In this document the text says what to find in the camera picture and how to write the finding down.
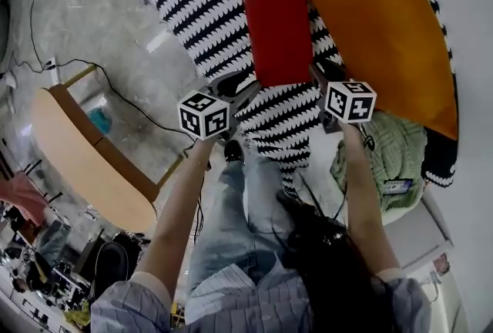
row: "striped shirt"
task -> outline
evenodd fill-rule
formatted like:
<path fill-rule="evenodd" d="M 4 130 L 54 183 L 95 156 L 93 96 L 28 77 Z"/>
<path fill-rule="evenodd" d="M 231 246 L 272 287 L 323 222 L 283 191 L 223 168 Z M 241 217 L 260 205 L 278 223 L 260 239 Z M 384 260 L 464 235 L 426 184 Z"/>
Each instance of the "striped shirt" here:
<path fill-rule="evenodd" d="M 406 332 L 429 331 L 431 309 L 415 280 L 392 269 L 380 275 L 394 291 L 394 315 Z M 92 332 L 166 333 L 171 299 L 164 284 L 137 272 L 109 288 L 91 308 Z M 301 277 L 279 260 L 258 284 L 235 264 L 207 278 L 185 308 L 187 325 L 178 331 L 311 331 L 313 314 Z"/>

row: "pink cloth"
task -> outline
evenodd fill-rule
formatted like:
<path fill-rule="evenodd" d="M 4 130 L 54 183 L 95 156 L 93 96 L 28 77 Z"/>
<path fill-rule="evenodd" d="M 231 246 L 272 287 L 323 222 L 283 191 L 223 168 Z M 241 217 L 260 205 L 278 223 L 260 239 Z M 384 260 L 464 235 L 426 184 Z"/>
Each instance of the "pink cloth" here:
<path fill-rule="evenodd" d="M 0 199 L 17 207 L 22 216 L 32 220 L 34 225 L 43 225 L 48 202 L 22 171 L 15 173 L 11 180 L 0 181 Z"/>

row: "green blanket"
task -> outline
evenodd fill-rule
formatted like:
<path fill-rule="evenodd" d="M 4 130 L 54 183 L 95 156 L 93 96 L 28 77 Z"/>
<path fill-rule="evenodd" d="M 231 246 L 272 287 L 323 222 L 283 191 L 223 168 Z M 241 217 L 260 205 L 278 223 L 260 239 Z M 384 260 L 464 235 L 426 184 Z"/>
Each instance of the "green blanket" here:
<path fill-rule="evenodd" d="M 426 133 L 423 126 L 377 111 L 363 128 L 372 136 L 375 148 L 365 148 L 377 184 L 382 212 L 409 207 L 416 199 L 424 159 Z M 346 189 L 346 148 L 341 141 L 330 168 L 339 188 Z M 383 195 L 387 180 L 413 180 L 407 193 Z"/>

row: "red book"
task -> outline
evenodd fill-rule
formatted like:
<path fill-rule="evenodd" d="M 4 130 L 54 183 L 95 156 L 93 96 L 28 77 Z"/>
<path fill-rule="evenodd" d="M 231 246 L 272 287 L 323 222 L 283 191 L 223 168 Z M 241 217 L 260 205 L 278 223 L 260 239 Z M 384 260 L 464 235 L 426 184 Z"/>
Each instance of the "red book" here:
<path fill-rule="evenodd" d="M 262 86 L 309 82 L 313 61 L 306 0 L 243 0 Z"/>

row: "tag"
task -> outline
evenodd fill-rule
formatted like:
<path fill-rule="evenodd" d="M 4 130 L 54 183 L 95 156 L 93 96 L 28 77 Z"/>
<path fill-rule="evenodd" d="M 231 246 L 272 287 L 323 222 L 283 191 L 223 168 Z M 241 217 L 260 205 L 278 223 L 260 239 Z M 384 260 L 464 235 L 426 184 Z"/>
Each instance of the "tag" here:
<path fill-rule="evenodd" d="M 413 180 L 387 180 L 384 182 L 384 195 L 405 194 L 413 184 Z"/>

